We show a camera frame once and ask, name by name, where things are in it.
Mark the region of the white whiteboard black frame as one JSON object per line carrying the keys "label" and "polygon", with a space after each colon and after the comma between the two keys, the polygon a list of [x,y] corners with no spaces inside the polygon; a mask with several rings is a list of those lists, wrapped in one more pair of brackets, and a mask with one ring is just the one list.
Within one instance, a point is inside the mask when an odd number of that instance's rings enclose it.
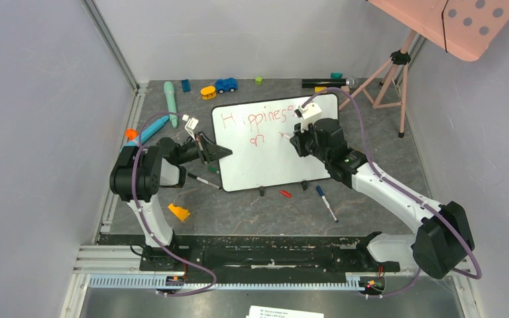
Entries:
{"label": "white whiteboard black frame", "polygon": [[222,187],[241,191],[329,177],[313,156],[299,157],[288,139],[306,96],[220,105],[211,111],[215,142],[233,151],[219,160]]}

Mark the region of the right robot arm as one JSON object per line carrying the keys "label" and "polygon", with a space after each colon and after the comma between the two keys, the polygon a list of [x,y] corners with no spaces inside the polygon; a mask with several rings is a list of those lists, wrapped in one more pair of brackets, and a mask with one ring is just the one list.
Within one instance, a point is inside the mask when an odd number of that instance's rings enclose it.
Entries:
{"label": "right robot arm", "polygon": [[415,264],[442,279],[475,248],[465,210],[451,201],[441,204],[410,189],[347,145],[337,119],[297,123],[290,143],[298,156],[313,156],[337,182],[373,199],[409,229],[411,236],[375,232],[358,245],[357,264],[374,270],[381,263]]}

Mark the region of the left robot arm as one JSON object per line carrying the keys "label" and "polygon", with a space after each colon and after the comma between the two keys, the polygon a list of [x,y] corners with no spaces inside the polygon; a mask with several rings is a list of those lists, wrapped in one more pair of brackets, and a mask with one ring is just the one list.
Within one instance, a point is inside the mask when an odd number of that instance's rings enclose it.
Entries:
{"label": "left robot arm", "polygon": [[230,254],[222,246],[210,245],[205,237],[176,235],[162,210],[161,188],[181,188],[191,173],[185,163],[199,160],[208,164],[232,154],[203,132],[183,144],[161,138],[154,146],[124,146],[109,177],[111,191],[136,215],[145,243],[138,254],[142,271],[172,271],[189,266],[198,270],[224,267]]}

